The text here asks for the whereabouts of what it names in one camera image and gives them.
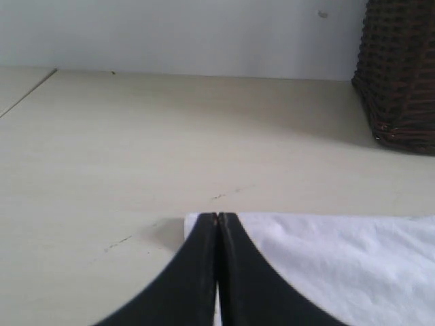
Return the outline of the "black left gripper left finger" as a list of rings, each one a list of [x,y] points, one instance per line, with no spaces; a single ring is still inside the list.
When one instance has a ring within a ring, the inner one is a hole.
[[[218,216],[201,213],[164,270],[100,326],[211,326],[215,314]]]

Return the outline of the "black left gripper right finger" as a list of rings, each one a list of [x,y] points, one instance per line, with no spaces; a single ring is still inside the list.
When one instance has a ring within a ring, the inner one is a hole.
[[[235,213],[217,216],[216,281],[223,325],[344,325],[266,261]]]

